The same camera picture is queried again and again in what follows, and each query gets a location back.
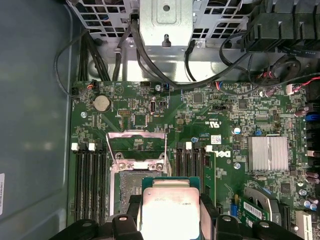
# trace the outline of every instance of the mounting hole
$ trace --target mounting hole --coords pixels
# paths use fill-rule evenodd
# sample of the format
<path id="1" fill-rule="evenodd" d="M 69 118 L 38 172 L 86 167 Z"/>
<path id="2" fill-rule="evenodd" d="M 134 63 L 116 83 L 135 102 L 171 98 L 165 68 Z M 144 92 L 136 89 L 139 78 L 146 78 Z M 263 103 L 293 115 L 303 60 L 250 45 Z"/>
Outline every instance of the mounting hole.
<path id="1" fill-rule="evenodd" d="M 91 226 L 91 225 L 92 225 L 91 222 L 86 222 L 86 223 L 82 224 L 82 227 L 89 227 L 89 226 Z"/>
<path id="2" fill-rule="evenodd" d="M 164 5 L 164 6 L 163 6 L 163 10 L 164 10 L 165 12 L 168 12 L 168 11 L 170 10 L 170 6 L 169 6 L 169 5 Z"/>

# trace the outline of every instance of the barcode label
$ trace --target barcode label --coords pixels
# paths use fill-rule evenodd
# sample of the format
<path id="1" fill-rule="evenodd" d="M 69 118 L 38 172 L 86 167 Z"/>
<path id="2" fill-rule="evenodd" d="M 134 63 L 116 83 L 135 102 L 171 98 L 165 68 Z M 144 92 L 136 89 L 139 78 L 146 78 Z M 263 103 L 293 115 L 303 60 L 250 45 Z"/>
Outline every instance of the barcode label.
<path id="1" fill-rule="evenodd" d="M 255 215 L 257 218 L 262 220 L 262 213 L 258 209 L 250 206 L 248 203 L 244 202 L 244 209 Z"/>
<path id="2" fill-rule="evenodd" d="M 0 215 L 3 213 L 4 208 L 4 191 L 5 191 L 5 174 L 0 174 Z"/>

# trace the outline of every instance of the heatsink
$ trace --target heatsink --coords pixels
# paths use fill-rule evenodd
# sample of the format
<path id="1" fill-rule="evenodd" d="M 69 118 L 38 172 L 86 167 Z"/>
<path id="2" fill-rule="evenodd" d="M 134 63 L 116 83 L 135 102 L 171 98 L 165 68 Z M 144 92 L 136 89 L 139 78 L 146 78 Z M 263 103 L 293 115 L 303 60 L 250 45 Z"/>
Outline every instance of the heatsink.
<path id="1" fill-rule="evenodd" d="M 287 171 L 288 145 L 285 136 L 248 138 L 250 171 Z"/>

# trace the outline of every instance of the black cable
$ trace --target black cable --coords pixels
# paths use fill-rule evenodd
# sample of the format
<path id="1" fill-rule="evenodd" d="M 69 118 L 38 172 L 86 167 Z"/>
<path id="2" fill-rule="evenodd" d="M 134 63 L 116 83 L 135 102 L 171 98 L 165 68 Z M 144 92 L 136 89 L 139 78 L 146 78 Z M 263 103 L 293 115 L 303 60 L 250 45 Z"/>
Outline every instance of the black cable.
<path id="1" fill-rule="evenodd" d="M 242 32 L 238 32 L 238 33 L 235 33 L 235 34 L 232 34 L 230 35 L 227 39 L 224 40 L 224 42 L 222 43 L 221 47 L 219 48 L 219 57 L 221 59 L 221 61 L 227 65 L 227 66 L 230 66 L 232 64 L 231 61 L 229 61 L 226 56 L 224 55 L 224 51 L 223 51 L 223 48 L 224 46 L 226 45 L 226 43 L 228 43 L 231 39 L 235 39 L 235 38 L 238 38 L 238 37 L 242 37 L 246 34 L 247 32 L 246 31 L 242 31 Z M 245 68 L 243 68 L 242 66 L 236 66 L 235 67 L 236 69 L 244 72 L 245 74 L 247 74 L 247 70 Z"/>
<path id="2" fill-rule="evenodd" d="M 189 78 L 193 81 L 193 82 L 197 82 L 197 80 L 195 79 L 195 77 L 192 75 L 191 71 L 190 71 L 190 67 L 189 67 L 189 57 L 190 54 L 192 53 L 193 49 L 196 46 L 196 40 L 192 40 L 188 46 L 188 49 L 185 51 L 184 54 L 184 66 L 186 69 L 186 72 L 189 76 Z"/>
<path id="3" fill-rule="evenodd" d="M 90 36 L 90 33 L 85 34 L 84 37 L 87 42 L 88 49 L 91 53 L 95 68 L 99 74 L 101 81 L 103 81 L 103 82 L 110 81 L 111 79 L 108 74 L 108 70 L 107 70 L 106 65 L 104 63 L 104 60 L 102 59 L 99 51 L 97 50 L 95 42 L 92 39 L 92 37 Z"/>
<path id="4" fill-rule="evenodd" d="M 54 61 L 53 61 L 53 68 L 54 68 L 54 72 L 55 72 L 55 77 L 56 77 L 56 81 L 60 87 L 60 89 L 67 95 L 69 96 L 70 98 L 73 98 L 73 99 L 78 99 L 80 98 L 81 96 L 83 96 L 87 91 L 88 89 L 85 89 L 83 92 L 81 92 L 79 95 L 72 95 L 71 93 L 69 93 L 64 85 L 62 84 L 61 82 L 61 79 L 60 79 L 60 75 L 59 75 L 59 71 L 58 71 L 58 61 L 59 61 L 59 57 L 61 56 L 61 54 L 66 50 L 68 49 L 69 47 L 71 47 L 73 44 L 75 44 L 76 42 L 78 42 L 82 36 L 84 36 L 86 33 L 88 32 L 88 30 L 84 30 L 79 36 L 77 36 L 75 39 L 73 39 L 72 41 L 68 42 L 67 45 L 65 45 L 61 50 L 59 50 L 57 52 L 57 54 L 55 55 L 54 57 Z"/>
<path id="5" fill-rule="evenodd" d="M 200 88 L 205 86 L 208 83 L 211 83 L 212 81 L 216 81 L 220 79 L 221 77 L 225 76 L 227 73 L 229 73 L 232 69 L 234 69 L 239 63 L 241 63 L 244 59 L 249 57 L 249 53 L 245 53 L 243 56 L 241 56 L 237 61 L 235 61 L 232 65 L 227 67 L 225 70 L 221 71 L 220 73 L 216 74 L 215 76 L 209 77 L 208 79 L 205 79 L 203 81 L 193 82 L 193 83 L 187 83 L 187 84 L 176 84 L 174 81 L 169 79 L 167 76 L 165 76 L 159 68 L 150 60 L 149 56 L 147 55 L 144 45 L 141 40 L 141 36 L 139 33 L 138 28 L 138 21 L 136 19 L 132 20 L 131 23 L 131 31 L 132 36 L 136 45 L 136 48 L 138 49 L 139 53 L 141 54 L 142 59 L 146 63 L 146 65 L 150 68 L 152 72 L 154 72 L 158 77 L 159 81 L 164 84 L 170 84 L 176 89 L 182 89 L 182 90 L 189 90 L 193 88 Z"/>
<path id="6" fill-rule="evenodd" d="M 157 78 L 155 75 L 153 75 L 151 72 L 149 72 L 149 71 L 145 68 L 145 66 L 142 64 L 142 62 L 141 62 L 141 55 L 140 55 L 138 49 L 136 50 L 136 59 L 137 59 L 137 61 L 138 61 L 139 67 L 140 67 L 140 69 L 142 70 L 142 72 L 144 72 L 144 74 L 147 75 L 149 79 L 151 79 L 151 80 L 153 80 L 153 81 L 157 81 L 158 78 Z"/>
<path id="7" fill-rule="evenodd" d="M 122 51 L 124 42 L 129 37 L 130 34 L 131 34 L 131 27 L 129 26 L 127 28 L 127 30 L 125 31 L 125 33 L 120 38 L 120 41 L 119 41 L 118 46 L 117 46 L 117 48 L 120 49 L 121 51 Z M 112 81 L 113 82 L 118 81 L 119 72 L 120 72 L 120 66 L 121 66 L 121 59 L 122 59 L 122 53 L 121 52 L 117 52 L 115 54 L 115 66 L 114 66 L 113 75 L 112 75 Z"/>
<path id="8" fill-rule="evenodd" d="M 295 57 L 301 57 L 301 58 L 307 58 L 307 59 L 320 59 L 320 51 L 290 48 L 287 46 L 279 47 L 279 50 L 285 54 L 295 56 Z"/>

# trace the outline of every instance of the white label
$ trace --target white label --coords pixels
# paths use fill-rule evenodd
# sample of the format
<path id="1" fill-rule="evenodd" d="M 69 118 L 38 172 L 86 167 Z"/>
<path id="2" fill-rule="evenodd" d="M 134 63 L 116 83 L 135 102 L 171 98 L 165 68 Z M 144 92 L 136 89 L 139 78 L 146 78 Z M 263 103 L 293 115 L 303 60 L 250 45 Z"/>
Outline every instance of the white label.
<path id="1" fill-rule="evenodd" d="M 258 209 L 250 206 L 248 203 L 244 202 L 244 209 L 255 215 L 257 218 L 262 220 L 262 213 Z"/>
<path id="2" fill-rule="evenodd" d="M 211 135 L 211 144 L 221 144 L 221 135 Z"/>
<path id="3" fill-rule="evenodd" d="M 213 151 L 213 152 L 219 158 L 230 158 L 231 157 L 231 151 Z"/>
<path id="4" fill-rule="evenodd" d="M 252 228 L 252 225 L 253 225 L 253 224 L 254 224 L 254 223 L 248 219 L 248 226 L 249 226 L 250 228 Z"/>
<path id="5" fill-rule="evenodd" d="M 0 215 L 4 208 L 5 174 L 0 174 Z"/>

